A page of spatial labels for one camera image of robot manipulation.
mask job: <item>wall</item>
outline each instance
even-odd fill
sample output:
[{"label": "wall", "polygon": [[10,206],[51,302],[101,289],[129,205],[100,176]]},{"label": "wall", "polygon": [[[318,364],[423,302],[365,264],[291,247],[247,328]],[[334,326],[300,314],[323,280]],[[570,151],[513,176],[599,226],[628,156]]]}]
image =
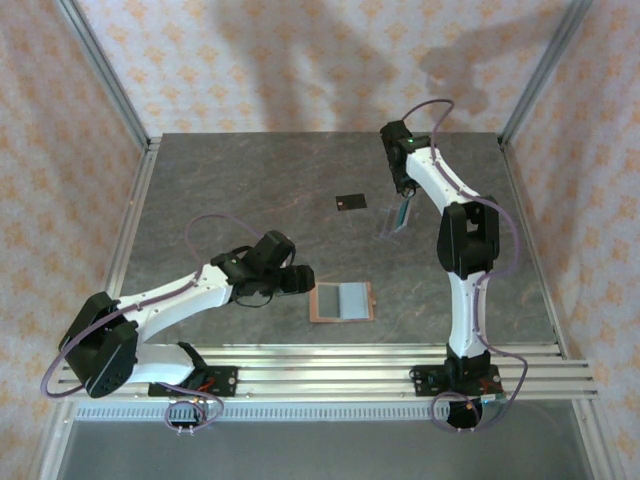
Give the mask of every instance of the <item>wall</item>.
[{"label": "wall", "polygon": [[51,0],[0,9],[0,478],[23,479],[40,378],[104,286],[140,152]]},{"label": "wall", "polygon": [[640,478],[640,4],[594,2],[514,143],[544,275]]},{"label": "wall", "polygon": [[[151,135],[498,131],[568,0],[79,0]],[[432,115],[412,118],[431,127]]]}]

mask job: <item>black square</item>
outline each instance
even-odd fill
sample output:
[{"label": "black square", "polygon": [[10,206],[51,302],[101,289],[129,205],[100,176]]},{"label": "black square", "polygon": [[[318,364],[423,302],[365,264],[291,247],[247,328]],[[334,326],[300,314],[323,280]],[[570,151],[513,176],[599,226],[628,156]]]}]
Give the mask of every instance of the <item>black square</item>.
[{"label": "black square", "polygon": [[354,195],[342,195],[336,197],[336,205],[338,210],[356,210],[358,208],[367,208],[367,201],[364,198],[364,193],[356,193]]}]

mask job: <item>cable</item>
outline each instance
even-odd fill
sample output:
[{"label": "cable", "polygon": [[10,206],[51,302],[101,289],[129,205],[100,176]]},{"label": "cable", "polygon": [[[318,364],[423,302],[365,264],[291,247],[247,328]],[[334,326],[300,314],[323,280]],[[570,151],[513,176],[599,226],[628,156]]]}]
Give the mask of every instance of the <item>cable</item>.
[{"label": "cable", "polygon": [[[200,258],[200,255],[198,255],[198,252],[196,251],[195,246],[193,245],[193,243],[191,242],[191,229],[193,228],[193,226],[197,223],[199,223],[200,221],[207,219],[207,218],[226,218],[227,220],[231,220],[232,222],[236,223],[237,225],[241,226],[242,228],[244,228],[245,230],[247,230],[249,233],[251,233],[252,235],[260,238],[261,235],[255,230],[253,229],[249,224],[243,222],[242,220],[234,217],[233,215],[229,215],[227,213],[207,213],[204,215],[200,215],[196,218],[194,218],[193,220],[191,220],[184,231],[184,240],[185,243],[187,245],[187,249],[189,250],[189,253],[191,253],[191,256],[195,259],[196,264],[197,264],[197,269],[196,272],[193,275],[193,278],[191,280],[189,280],[186,284],[184,284],[183,286],[171,291],[171,292],[167,292],[165,294],[162,295],[158,295],[156,297],[152,297],[149,298],[147,300],[144,300],[138,304],[134,304],[134,305],[129,305],[128,307],[116,310],[112,313],[110,313],[109,315],[101,318],[100,320],[98,320],[97,322],[95,322],[94,324],[88,326],[87,328],[85,328],[84,330],[82,330],[80,333],[78,333],[75,337],[73,337],[71,340],[69,340],[64,347],[62,347],[62,349],[60,350],[60,353],[58,353],[58,355],[56,356],[56,358],[54,358],[54,360],[51,362],[51,365],[49,365],[49,368],[47,368],[47,371],[45,372],[44,376],[42,377],[42,381],[40,382],[40,392],[42,393],[42,395],[44,395],[47,398],[63,398],[63,397],[67,397],[69,395],[72,395],[80,390],[82,390],[83,386],[79,385],[77,387],[74,387],[70,390],[67,390],[65,392],[60,392],[60,393],[53,393],[49,391],[48,385],[49,382],[51,381],[51,377],[53,376],[53,373],[55,372],[55,369],[58,368],[58,366],[62,363],[62,361],[65,359],[65,357],[75,348],[78,346],[78,344],[84,340],[85,338],[87,338],[89,335],[91,335],[93,332],[95,332],[96,330],[104,327],[107,323],[109,323],[110,321],[112,321],[113,319],[117,318],[120,315],[124,315],[126,313],[129,313],[133,310],[142,310],[145,307],[154,305],[156,303],[168,300],[170,298],[173,298],[177,295],[180,295],[184,292],[186,292],[187,290],[189,290],[191,287],[193,287],[198,280],[200,279],[200,276],[202,275],[202,269],[204,267],[204,263],[202,261],[202,259]],[[201,397],[205,397],[208,398],[210,400],[214,400],[217,401],[223,408],[224,408],[224,404],[222,403],[222,400],[220,400],[218,397],[216,397],[215,395],[211,395],[210,393],[207,392],[198,392],[197,390],[189,390],[186,388],[182,388],[179,386],[175,386],[175,385],[168,385],[168,384],[164,384],[162,383],[161,385],[163,385],[165,388],[169,388],[172,390],[175,390],[177,392],[181,392],[181,393],[186,393],[189,395],[196,395],[196,396],[201,396]],[[176,402],[172,405],[176,405],[178,403],[191,403],[191,402]],[[205,419],[204,422],[200,425],[198,425],[197,427],[194,427],[192,429],[192,431],[196,431],[199,430],[200,426],[206,426],[209,425],[211,423],[211,421],[215,420],[215,418],[219,415],[216,414],[213,418],[206,420],[206,415],[204,413],[204,409],[202,407],[200,407],[197,404],[193,404],[196,409],[199,407],[200,408],[200,412],[202,414],[202,418]],[[168,418],[168,415],[170,413],[171,408],[175,408],[172,407],[171,405],[167,408],[167,412],[165,412],[165,422],[167,421],[166,419]],[[174,426],[169,422],[168,426],[170,426],[171,428],[174,428]]]},{"label": "cable", "polygon": [[[498,214],[500,216],[502,216],[506,222],[507,225],[509,227],[509,230],[511,231],[511,235],[513,236],[513,241],[515,244],[515,252],[514,252],[514,256],[513,259],[511,260],[511,263],[509,264],[508,267],[502,269],[502,270],[496,270],[494,272],[487,272],[484,275],[482,275],[478,281],[476,282],[476,284],[474,285],[475,290],[474,290],[474,296],[473,296],[473,331],[475,332],[476,336],[478,337],[478,340],[480,340],[480,343],[482,343],[488,350],[497,353],[503,357],[511,357],[511,358],[515,358],[517,360],[519,360],[520,362],[522,362],[522,374],[520,375],[520,379],[518,380],[518,384],[516,385],[516,388],[513,390],[513,393],[511,394],[511,396],[509,397],[509,400],[506,402],[504,409],[498,414],[496,415],[494,418],[492,418],[488,423],[485,423],[484,425],[480,425],[478,427],[475,428],[469,428],[469,429],[457,429],[452,427],[451,425],[444,423],[438,419],[435,418],[435,415],[432,415],[432,421],[433,424],[436,425],[438,428],[442,429],[442,430],[446,430],[449,432],[459,432],[459,433],[467,433],[467,432],[474,432],[474,431],[478,431],[478,430],[484,430],[486,428],[489,428],[490,426],[495,425],[498,421],[500,421],[505,415],[506,413],[509,411],[509,409],[511,408],[511,406],[513,405],[513,402],[515,401],[516,397],[518,396],[518,393],[520,392],[520,389],[522,388],[522,384],[524,383],[524,380],[527,376],[527,372],[529,371],[529,363],[527,362],[527,360],[521,356],[518,355],[516,353],[510,353],[510,352],[505,352],[503,350],[500,350],[496,347],[494,347],[493,345],[491,345],[483,336],[482,333],[480,332],[480,325],[479,325],[479,312],[478,312],[478,308],[479,308],[479,298],[480,298],[480,291],[482,290],[482,285],[485,281],[488,281],[492,278],[497,278],[497,277],[502,277],[505,275],[510,275],[511,273],[513,273],[516,268],[518,267],[518,263],[520,262],[520,250],[521,250],[521,241],[520,241],[520,234],[518,233],[518,228],[515,224],[515,222],[513,221],[513,219],[511,218],[511,216],[507,213],[507,211],[502,208],[500,205],[498,205],[497,203],[491,202],[490,200],[486,200],[484,198],[480,198],[477,197],[475,195],[471,195],[469,192],[466,192],[462,189],[462,187],[460,187],[460,185],[458,185],[450,176],[449,174],[446,172],[446,170],[442,167],[442,165],[440,165],[440,162],[438,162],[437,157],[436,157],[436,147],[435,147],[435,137],[436,137],[436,133],[438,131],[438,128],[440,128],[440,125],[442,124],[442,122],[444,121],[445,118],[447,118],[447,116],[449,115],[449,113],[451,113],[451,111],[453,110],[455,103],[453,102],[453,100],[450,100],[448,98],[437,98],[437,99],[433,99],[433,100],[428,100],[426,102],[422,102],[418,105],[416,105],[415,107],[413,107],[411,110],[409,110],[404,117],[402,117],[402,120],[406,120],[407,117],[409,117],[409,115],[411,115],[413,112],[415,112],[416,110],[418,110],[419,108],[422,108],[425,105],[430,105],[433,103],[447,103],[449,104],[449,107],[445,110],[445,112],[440,116],[440,118],[438,119],[438,121],[436,122],[436,124],[433,127],[433,130],[431,131],[431,142],[430,142],[430,148],[431,148],[431,159],[433,160],[433,163],[436,167],[436,169],[438,170],[438,172],[444,177],[444,179],[447,181],[447,183],[449,183],[449,185],[451,185],[451,187],[457,191],[461,196],[469,199],[469,200],[473,200],[475,202],[481,203],[483,205],[486,205],[490,208],[493,208],[495,211],[498,212]],[[432,402],[431,402],[431,410],[434,411],[434,407],[436,402],[445,397],[445,396],[454,396],[457,398],[461,398],[467,402],[469,402],[469,398],[466,397],[465,395],[462,395],[461,393],[458,392],[443,392],[440,393],[438,395],[436,395]]]}]

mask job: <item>gray tabletop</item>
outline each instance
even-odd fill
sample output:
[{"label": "gray tabletop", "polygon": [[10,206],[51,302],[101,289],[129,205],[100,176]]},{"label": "gray tabletop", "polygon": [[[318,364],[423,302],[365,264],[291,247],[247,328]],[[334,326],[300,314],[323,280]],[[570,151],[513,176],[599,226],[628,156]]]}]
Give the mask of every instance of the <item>gray tabletop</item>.
[{"label": "gray tabletop", "polygon": [[[518,216],[494,134],[442,134],[438,144],[467,185]],[[356,193],[365,195],[367,208],[339,212],[335,197]],[[451,328],[451,293],[436,256],[440,216],[419,191],[408,227],[390,234],[390,210],[399,201],[377,133],[165,135],[122,293],[193,271],[183,243],[185,225],[202,213],[226,212],[262,232],[286,234],[296,244],[296,263],[311,265],[317,281],[371,282],[375,320],[312,324],[308,295],[297,295],[261,309],[228,305],[203,312],[152,342],[444,343]],[[193,238],[206,259],[255,243],[225,220],[196,227]],[[513,255],[504,222],[500,241],[496,268]],[[487,332],[495,343],[555,342],[526,245],[518,272],[489,285]]]}]

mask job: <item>patterned wallpaper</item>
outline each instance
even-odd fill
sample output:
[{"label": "patterned wallpaper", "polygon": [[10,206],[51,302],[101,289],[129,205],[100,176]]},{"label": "patterned wallpaper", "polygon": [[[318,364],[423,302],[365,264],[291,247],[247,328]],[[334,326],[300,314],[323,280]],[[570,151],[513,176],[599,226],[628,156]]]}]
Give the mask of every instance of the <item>patterned wallpaper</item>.
[{"label": "patterned wallpaper", "polygon": [[[506,124],[568,0],[79,0],[151,135]],[[415,125],[435,113],[419,112]]]},{"label": "patterned wallpaper", "polygon": [[140,152],[51,0],[0,8],[0,478],[26,478],[38,385],[104,286]]},{"label": "patterned wallpaper", "polygon": [[594,2],[514,143],[544,274],[640,478],[640,3]]}]

